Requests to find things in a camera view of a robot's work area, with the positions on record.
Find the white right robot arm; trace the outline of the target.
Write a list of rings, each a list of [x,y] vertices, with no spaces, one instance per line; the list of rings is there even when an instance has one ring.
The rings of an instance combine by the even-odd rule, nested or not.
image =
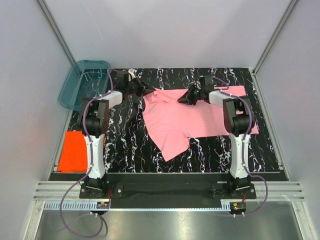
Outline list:
[[[223,109],[224,127],[231,140],[231,167],[225,192],[232,198],[239,198],[251,186],[248,151],[255,123],[250,100],[247,96],[236,96],[212,85],[198,88],[193,84],[177,102],[195,105],[199,100]]]

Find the pink t shirt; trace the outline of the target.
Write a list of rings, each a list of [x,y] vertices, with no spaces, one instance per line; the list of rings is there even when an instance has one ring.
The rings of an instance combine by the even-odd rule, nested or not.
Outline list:
[[[178,102],[186,89],[161,90],[143,97],[143,119],[152,141],[166,162],[189,148],[190,138],[227,136],[223,108],[199,100],[196,105]]]

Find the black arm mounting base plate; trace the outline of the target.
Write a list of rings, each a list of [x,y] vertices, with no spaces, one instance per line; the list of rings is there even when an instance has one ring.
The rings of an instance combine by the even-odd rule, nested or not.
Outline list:
[[[253,174],[263,177],[268,186],[268,199],[276,186],[287,184],[284,171]],[[46,190],[51,198],[61,199],[83,174],[52,173],[48,182],[39,183],[38,190]],[[217,208],[219,199],[231,199],[223,192],[228,173],[107,173],[107,189],[111,189],[113,209],[200,209]],[[78,183],[67,194],[68,199],[107,199],[108,193],[94,193]]]

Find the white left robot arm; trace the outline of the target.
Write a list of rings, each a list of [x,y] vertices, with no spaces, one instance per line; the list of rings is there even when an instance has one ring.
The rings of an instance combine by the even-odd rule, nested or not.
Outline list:
[[[109,110],[130,95],[146,96],[155,91],[136,75],[136,70],[116,70],[113,81],[111,68],[107,69],[110,89],[92,98],[85,98],[82,103],[79,127],[86,144],[87,170],[81,179],[81,191],[103,198],[108,193],[107,172],[104,165],[104,144],[109,127]]]

